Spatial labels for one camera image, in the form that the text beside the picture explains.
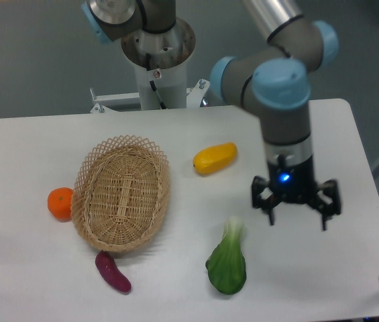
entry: wicker basket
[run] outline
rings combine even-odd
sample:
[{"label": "wicker basket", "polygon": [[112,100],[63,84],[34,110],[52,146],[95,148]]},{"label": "wicker basket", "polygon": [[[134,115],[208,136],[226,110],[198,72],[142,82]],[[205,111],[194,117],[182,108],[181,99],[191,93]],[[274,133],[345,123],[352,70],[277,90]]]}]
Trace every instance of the wicker basket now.
[{"label": "wicker basket", "polygon": [[158,231],[169,195],[168,161],[154,142],[135,136],[108,139],[82,164],[72,222],[94,248],[128,252]]}]

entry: gray floor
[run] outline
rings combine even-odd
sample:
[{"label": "gray floor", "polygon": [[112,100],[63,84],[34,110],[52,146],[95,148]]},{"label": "gray floor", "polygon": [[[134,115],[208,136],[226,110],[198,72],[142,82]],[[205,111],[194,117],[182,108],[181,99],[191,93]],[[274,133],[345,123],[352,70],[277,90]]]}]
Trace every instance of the gray floor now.
[{"label": "gray floor", "polygon": [[[97,43],[80,3],[0,3],[0,118],[87,113],[89,87],[98,95],[136,91],[119,44]],[[332,24],[340,39],[333,65],[310,76],[313,99],[339,97],[351,104],[373,162],[379,155],[379,0],[298,3],[310,20]],[[178,0],[178,14],[197,35],[189,85],[208,78],[221,57],[248,56],[266,46],[241,1]],[[379,179],[376,184],[379,191]]]}]

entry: yellow fruit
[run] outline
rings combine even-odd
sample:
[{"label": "yellow fruit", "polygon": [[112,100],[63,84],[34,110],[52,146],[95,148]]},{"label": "yellow fruit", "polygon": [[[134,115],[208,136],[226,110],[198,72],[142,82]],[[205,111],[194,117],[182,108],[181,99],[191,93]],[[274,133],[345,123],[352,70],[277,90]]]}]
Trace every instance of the yellow fruit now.
[{"label": "yellow fruit", "polygon": [[198,173],[210,174],[229,166],[236,156],[237,146],[228,142],[201,150],[194,157],[193,164]]}]

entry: screw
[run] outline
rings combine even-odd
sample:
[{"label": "screw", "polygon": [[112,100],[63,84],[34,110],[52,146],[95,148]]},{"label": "screw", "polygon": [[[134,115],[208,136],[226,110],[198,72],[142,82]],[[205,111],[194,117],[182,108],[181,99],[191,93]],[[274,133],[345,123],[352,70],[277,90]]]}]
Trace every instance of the screw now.
[{"label": "screw", "polygon": [[154,77],[155,78],[160,78],[161,77],[161,72],[158,69],[154,71]]},{"label": "screw", "polygon": [[205,81],[205,79],[202,78],[200,79],[199,84],[200,84],[200,89],[204,89],[204,85],[206,85],[207,82]]}]

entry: black cable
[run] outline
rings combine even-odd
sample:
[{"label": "black cable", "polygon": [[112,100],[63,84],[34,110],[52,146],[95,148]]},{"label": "black cable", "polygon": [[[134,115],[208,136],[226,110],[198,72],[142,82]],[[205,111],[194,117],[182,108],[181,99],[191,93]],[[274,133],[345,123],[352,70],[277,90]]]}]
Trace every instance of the black cable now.
[{"label": "black cable", "polygon": [[[151,71],[151,69],[150,69],[150,58],[151,58],[150,54],[146,54],[146,70],[148,72]],[[156,95],[156,98],[158,99],[158,103],[160,104],[161,109],[167,109],[167,106],[165,105],[164,101],[162,100],[160,93],[158,92],[158,89],[156,88],[155,82],[153,80],[151,80],[149,82],[149,84],[150,84],[150,88],[153,90],[153,92]]]}]

